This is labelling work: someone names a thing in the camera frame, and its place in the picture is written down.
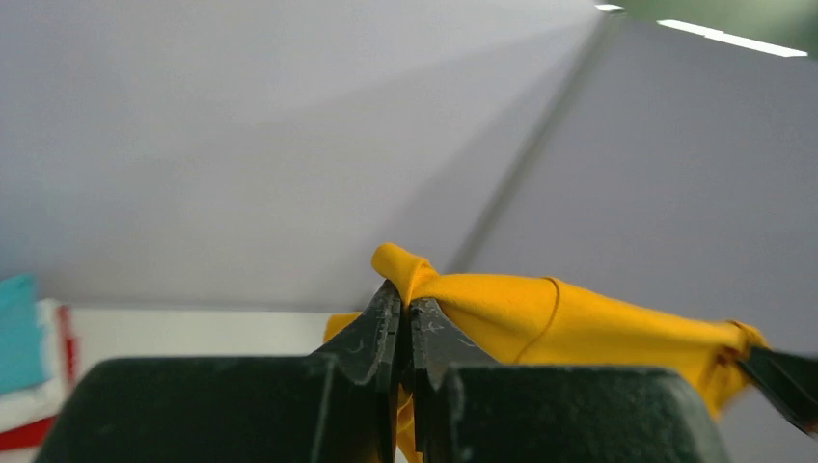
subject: white surface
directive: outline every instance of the white surface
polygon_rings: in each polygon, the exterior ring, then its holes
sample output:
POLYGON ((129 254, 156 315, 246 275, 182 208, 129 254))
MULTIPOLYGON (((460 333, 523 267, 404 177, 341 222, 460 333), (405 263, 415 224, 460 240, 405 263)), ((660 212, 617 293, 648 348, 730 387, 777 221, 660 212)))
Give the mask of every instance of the white surface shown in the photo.
MULTIPOLYGON (((100 308, 75 308, 71 316, 80 376, 115 357, 304 355, 321 345, 329 318, 328 313, 100 308)), ((0 452, 0 463, 27 463, 35 454, 35 449, 0 452)))
MULTIPOLYGON (((606 51, 467 270, 557 275, 815 352, 818 63, 637 22, 606 51)), ((722 430, 736 463, 816 461, 759 394, 722 430)))
POLYGON ((0 2, 0 277, 345 311, 451 259, 602 13, 576 0, 0 2))

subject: fluorescent light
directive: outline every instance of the fluorescent light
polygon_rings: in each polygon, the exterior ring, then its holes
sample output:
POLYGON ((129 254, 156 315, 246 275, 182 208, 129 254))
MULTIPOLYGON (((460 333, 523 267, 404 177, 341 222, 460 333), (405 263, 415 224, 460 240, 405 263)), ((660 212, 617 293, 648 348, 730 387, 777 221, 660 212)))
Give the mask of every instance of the fluorescent light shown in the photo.
POLYGON ((671 29, 677 29, 679 31, 690 32, 691 34, 703 36, 705 39, 710 39, 711 41, 721 41, 724 43, 730 43, 731 45, 743 46, 756 51, 770 53, 771 55, 783 56, 785 58, 808 55, 808 53, 805 51, 787 48, 786 46, 773 45, 772 43, 766 43, 765 41, 754 41, 752 39, 726 34, 722 31, 717 31, 716 29, 710 29, 709 27, 696 26, 695 24, 677 21, 675 19, 664 19, 656 22, 671 29))

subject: red object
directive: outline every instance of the red object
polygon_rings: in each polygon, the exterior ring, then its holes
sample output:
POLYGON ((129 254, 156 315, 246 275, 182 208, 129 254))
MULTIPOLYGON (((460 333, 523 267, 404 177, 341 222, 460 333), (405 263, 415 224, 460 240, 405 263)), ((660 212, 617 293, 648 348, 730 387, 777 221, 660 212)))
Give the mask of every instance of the red object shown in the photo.
MULTIPOLYGON (((57 318, 60 322, 60 339, 65 344, 66 370, 68 372, 68 385, 73 386, 76 380, 76 349, 77 339, 70 328, 70 313, 68 306, 60 306, 57 309, 57 318)), ((27 449, 38 447, 48 434, 48 429, 54 423, 56 417, 44 418, 38 422, 31 422, 25 426, 0 433, 0 451, 27 449)))

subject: white wall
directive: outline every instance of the white wall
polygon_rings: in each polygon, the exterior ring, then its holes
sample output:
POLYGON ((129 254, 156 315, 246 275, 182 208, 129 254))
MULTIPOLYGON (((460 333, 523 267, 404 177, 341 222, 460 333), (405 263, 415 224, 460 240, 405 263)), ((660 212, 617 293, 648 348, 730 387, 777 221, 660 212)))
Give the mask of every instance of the white wall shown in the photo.
POLYGON ((600 14, 573 0, 0 5, 0 276, 346 310, 457 245, 600 14))
MULTIPOLYGON (((818 65, 626 23, 468 270, 556 275, 818 351, 818 65)), ((759 394, 736 463, 815 461, 759 394)))

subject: yellow fabric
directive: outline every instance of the yellow fabric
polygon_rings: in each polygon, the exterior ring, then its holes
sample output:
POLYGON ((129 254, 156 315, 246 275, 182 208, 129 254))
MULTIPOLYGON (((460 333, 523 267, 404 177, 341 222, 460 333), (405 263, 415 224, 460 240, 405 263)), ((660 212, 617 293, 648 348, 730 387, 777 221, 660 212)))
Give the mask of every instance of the yellow fabric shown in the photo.
MULTIPOLYGON (((404 306, 437 299, 449 319, 500 362, 674 369, 714 418, 749 383, 735 359, 751 345, 766 345, 756 329, 736 321, 690 320, 554 278, 439 275, 426 259, 391 243, 375 251, 372 267, 397 287, 404 306)), ((334 315, 325 340, 355 316, 334 315)), ((401 391, 397 442, 410 463, 421 463, 413 416, 411 396, 401 391)))

